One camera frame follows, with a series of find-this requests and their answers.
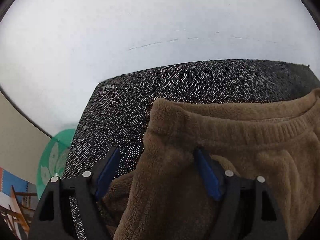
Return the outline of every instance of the silver screw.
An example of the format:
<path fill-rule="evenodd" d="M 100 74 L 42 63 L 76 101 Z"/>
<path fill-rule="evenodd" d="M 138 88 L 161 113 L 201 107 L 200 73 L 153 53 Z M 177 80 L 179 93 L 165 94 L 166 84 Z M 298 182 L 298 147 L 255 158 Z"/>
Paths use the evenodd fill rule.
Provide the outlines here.
<path fill-rule="evenodd" d="M 84 172 L 82 173 L 82 176 L 85 177 L 85 178 L 89 177 L 90 175 L 91 175 L 91 172 L 90 172 L 90 171 L 84 171 Z"/>
<path fill-rule="evenodd" d="M 257 181 L 259 181 L 260 183 L 264 183 L 266 181 L 266 179 L 262 176 L 258 176 Z"/>
<path fill-rule="evenodd" d="M 226 176 L 228 176 L 228 177 L 232 177 L 232 176 L 233 176 L 233 171 L 227 170 L 227 171 L 224 172 L 224 174 L 225 174 Z"/>
<path fill-rule="evenodd" d="M 57 176 L 53 176 L 51 179 L 50 179 L 50 181 L 51 182 L 57 182 L 58 181 L 58 177 Z"/>

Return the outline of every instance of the brown fleece sweater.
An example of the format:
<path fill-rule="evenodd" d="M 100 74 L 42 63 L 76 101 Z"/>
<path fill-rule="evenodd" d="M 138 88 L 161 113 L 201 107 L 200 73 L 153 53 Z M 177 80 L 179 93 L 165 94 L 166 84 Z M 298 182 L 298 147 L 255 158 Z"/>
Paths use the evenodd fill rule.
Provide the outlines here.
<path fill-rule="evenodd" d="M 155 100 L 136 170 L 115 179 L 104 198 L 114 239 L 207 238 L 220 203 L 193 164 L 196 146 L 242 177 L 264 176 L 289 239 L 297 239 L 320 205 L 319 96 L 320 89 L 269 104 Z"/>

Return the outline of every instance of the green plastic basket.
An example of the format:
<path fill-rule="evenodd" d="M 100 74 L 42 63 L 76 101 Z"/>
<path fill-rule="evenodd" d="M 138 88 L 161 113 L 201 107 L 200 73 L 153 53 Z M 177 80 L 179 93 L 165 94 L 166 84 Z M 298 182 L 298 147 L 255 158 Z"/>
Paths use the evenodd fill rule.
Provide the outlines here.
<path fill-rule="evenodd" d="M 45 147 L 39 161 L 36 178 L 39 199 L 52 176 L 62 178 L 75 132 L 75 129 L 63 130 L 53 137 Z"/>

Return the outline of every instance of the blue gripper pad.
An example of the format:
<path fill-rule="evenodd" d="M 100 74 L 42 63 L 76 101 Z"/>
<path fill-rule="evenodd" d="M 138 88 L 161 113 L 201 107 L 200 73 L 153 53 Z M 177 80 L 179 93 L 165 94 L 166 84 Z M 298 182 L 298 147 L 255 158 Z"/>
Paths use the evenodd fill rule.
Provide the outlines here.
<path fill-rule="evenodd" d="M 221 200 L 225 193 L 224 169 L 201 148 L 194 150 L 193 157 L 208 195 Z"/>
<path fill-rule="evenodd" d="M 99 200 L 107 193 L 110 183 L 116 174 L 119 163 L 120 150 L 116 149 L 109 158 L 107 164 L 105 165 L 97 180 L 97 191 L 95 193 L 96 200 Z"/>

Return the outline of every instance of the white wall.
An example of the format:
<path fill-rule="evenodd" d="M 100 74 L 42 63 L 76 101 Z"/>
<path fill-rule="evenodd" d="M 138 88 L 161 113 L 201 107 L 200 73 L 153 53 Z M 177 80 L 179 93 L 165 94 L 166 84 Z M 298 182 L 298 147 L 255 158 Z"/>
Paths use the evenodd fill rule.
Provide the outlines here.
<path fill-rule="evenodd" d="M 0 93 L 0 165 L 36 183 L 42 152 L 50 138 L 26 120 Z"/>
<path fill-rule="evenodd" d="M 51 135 L 99 81 L 181 62 L 310 64 L 320 32 L 300 0 L 16 0 L 0 23 L 0 85 Z"/>

